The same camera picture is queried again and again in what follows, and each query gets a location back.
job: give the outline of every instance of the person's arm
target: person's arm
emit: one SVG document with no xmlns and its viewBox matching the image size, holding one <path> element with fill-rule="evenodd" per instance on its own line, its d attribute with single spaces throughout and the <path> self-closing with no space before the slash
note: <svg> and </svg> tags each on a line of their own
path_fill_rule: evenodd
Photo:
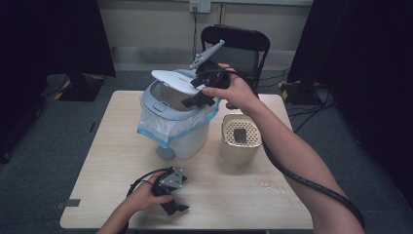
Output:
<svg viewBox="0 0 413 234">
<path fill-rule="evenodd" d="M 97 231 L 98 234 L 119 233 L 133 214 L 149 209 L 153 205 L 170 202 L 172 196 L 165 195 L 155 197 L 152 194 L 152 186 L 156 178 L 162 172 L 153 174 L 147 181 L 143 181 L 134 192 L 127 197 L 106 220 L 102 227 Z"/>
<path fill-rule="evenodd" d="M 203 93 L 227 99 L 248 115 L 284 167 L 346 197 L 318 153 L 259 100 L 242 78 L 230 74 L 230 79 L 228 89 L 206 87 Z M 288 177 L 286 180 L 309 210 L 316 233 L 363 233 L 356 217 L 340 203 Z"/>
</svg>

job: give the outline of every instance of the plastic bag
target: plastic bag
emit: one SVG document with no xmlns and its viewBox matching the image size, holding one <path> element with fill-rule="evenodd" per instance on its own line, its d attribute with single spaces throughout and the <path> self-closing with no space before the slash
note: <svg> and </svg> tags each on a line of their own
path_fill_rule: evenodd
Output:
<svg viewBox="0 0 413 234">
<path fill-rule="evenodd" d="M 169 148 L 169 143 L 172 140 L 184 137 L 209 123 L 219 109 L 220 99 L 215 98 L 214 100 L 214 105 L 206 105 L 194 116 L 181 121 L 160 117 L 141 103 L 142 113 L 137 132 L 155 140 L 161 147 Z"/>
</svg>

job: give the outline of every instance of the table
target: table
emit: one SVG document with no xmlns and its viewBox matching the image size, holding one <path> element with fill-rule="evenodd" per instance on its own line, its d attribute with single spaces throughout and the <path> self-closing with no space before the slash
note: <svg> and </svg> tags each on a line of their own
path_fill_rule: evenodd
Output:
<svg viewBox="0 0 413 234">
<path fill-rule="evenodd" d="M 115 92 L 104 113 L 94 142 L 70 199 L 78 207 L 66 207 L 60 220 L 63 228 L 99 228 L 125 199 L 130 184 L 160 168 L 183 169 L 188 180 L 172 192 L 178 204 L 189 211 L 168 216 L 161 206 L 135 214 L 134 229 L 312 229 L 309 212 L 273 167 L 262 148 L 244 168 L 228 165 L 219 155 L 221 123 L 226 114 L 240 110 L 220 103 L 209 124 L 205 145 L 189 159 L 163 160 L 157 144 L 136 132 L 140 117 L 141 91 Z M 260 98 L 289 127 L 280 96 Z"/>
</svg>

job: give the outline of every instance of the cable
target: cable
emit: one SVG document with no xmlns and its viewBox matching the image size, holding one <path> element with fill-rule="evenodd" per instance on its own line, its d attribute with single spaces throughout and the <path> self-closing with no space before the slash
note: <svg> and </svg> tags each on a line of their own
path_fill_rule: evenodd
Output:
<svg viewBox="0 0 413 234">
<path fill-rule="evenodd" d="M 197 7 L 193 7 L 192 11 L 194 13 L 194 45 L 193 45 L 193 49 L 192 49 L 192 59 L 195 60 L 195 56 L 197 55 L 197 14 L 198 14 L 198 8 Z"/>
<path fill-rule="evenodd" d="M 317 192 L 320 192 L 337 202 L 341 203 L 344 207 L 346 207 L 353 215 L 357 218 L 358 222 L 360 223 L 361 227 L 364 229 L 365 227 L 365 221 L 364 217 L 361 213 L 361 211 L 354 205 L 350 200 L 345 198 L 344 196 L 338 194 L 337 192 L 326 188 L 318 183 L 312 182 L 306 178 L 301 177 L 300 175 L 297 175 L 291 171 L 289 171 L 287 168 L 285 168 L 283 165 L 281 165 L 276 158 L 274 157 L 273 153 L 270 151 L 267 143 L 265 142 L 264 139 L 262 139 L 262 145 L 264 146 L 264 151 L 267 154 L 268 159 L 271 161 L 271 163 L 276 167 L 280 172 L 282 172 L 284 175 L 292 178 L 293 180 L 310 187 Z"/>
<path fill-rule="evenodd" d="M 127 197 L 129 197 L 133 193 L 133 191 L 135 190 L 137 185 L 140 184 L 142 181 L 149 182 L 147 180 L 143 180 L 144 178 L 146 178 L 146 177 L 148 177 L 152 174 L 158 173 L 158 172 L 171 172 L 171 171 L 173 171 L 173 168 L 164 168 L 164 169 L 158 169 L 158 170 L 155 170 L 155 171 L 152 171 L 150 173 L 147 173 L 147 174 L 143 175 L 141 178 L 137 179 L 133 184 L 131 184 L 131 188 L 128 191 Z M 129 228 L 129 222 L 127 222 L 125 224 L 124 228 L 122 228 L 122 230 L 119 233 L 126 234 L 127 231 L 128 231 L 128 228 Z"/>
<path fill-rule="evenodd" d="M 316 107 L 316 109 L 314 110 L 314 112 L 312 113 L 312 112 L 309 112 L 309 113 L 312 113 L 307 119 L 305 119 L 295 130 L 294 130 L 294 133 L 297 133 L 303 126 L 304 126 L 304 124 L 306 124 L 311 118 L 313 118 L 313 116 L 315 116 L 317 113 L 319 113 L 320 111 L 322 111 L 323 109 L 324 109 L 324 107 L 325 107 L 325 105 L 326 105 L 326 103 L 327 103 L 327 101 L 328 101 L 328 98 L 330 97 L 330 94 L 331 94 L 331 89 L 330 90 L 328 90 L 328 94 L 327 94 L 327 97 L 325 98 L 325 101 L 320 105 L 320 106 L 318 106 L 318 107 Z M 334 102 L 332 102 L 332 103 L 330 103 L 326 108 L 328 108 L 328 107 L 331 107 L 332 105 L 333 105 L 333 103 Z"/>
<path fill-rule="evenodd" d="M 332 101 L 330 104 L 325 105 L 325 106 L 322 108 L 322 110 L 327 109 L 327 108 L 333 106 L 334 103 L 335 103 L 335 102 Z M 307 109 L 307 108 L 303 108 L 303 107 L 295 107 L 295 108 L 287 109 L 287 111 L 289 111 L 289 110 L 297 110 L 297 109 L 301 109 L 301 111 L 300 111 L 300 112 L 297 112 L 297 113 L 288 114 L 288 117 L 295 117 L 295 116 L 298 116 L 298 115 L 311 114 L 311 113 L 314 113 L 314 112 L 319 111 L 319 107 L 318 107 L 318 106 L 317 106 L 317 107 L 313 107 L 313 108 L 308 108 L 308 109 Z"/>
<path fill-rule="evenodd" d="M 276 79 L 276 78 L 279 78 L 279 77 L 282 77 L 282 79 L 279 81 L 279 82 L 282 82 L 282 81 L 284 81 L 285 76 L 288 75 L 288 72 L 287 72 L 288 70 L 289 70 L 289 68 L 286 68 L 286 69 L 284 69 L 284 70 L 282 71 L 282 74 L 281 74 L 281 75 L 272 76 L 272 77 L 267 77 L 267 78 L 262 78 L 262 79 L 259 79 L 258 82 L 266 81 L 266 80 L 271 80 L 271 79 Z M 273 87 L 273 86 L 277 86 L 278 83 L 276 82 L 276 84 L 272 84 L 272 85 L 261 85 L 261 86 L 257 86 L 257 88 Z"/>
</svg>

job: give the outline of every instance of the black chair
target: black chair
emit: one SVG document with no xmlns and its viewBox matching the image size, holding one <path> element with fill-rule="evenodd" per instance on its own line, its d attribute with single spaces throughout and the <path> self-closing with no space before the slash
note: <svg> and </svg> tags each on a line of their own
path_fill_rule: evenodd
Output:
<svg viewBox="0 0 413 234">
<path fill-rule="evenodd" d="M 230 64 L 237 71 L 252 77 L 249 84 L 256 93 L 265 57 L 270 50 L 270 40 L 263 33 L 223 24 L 206 27 L 201 33 L 203 51 L 220 40 L 225 44 L 209 59 L 213 62 Z"/>
</svg>

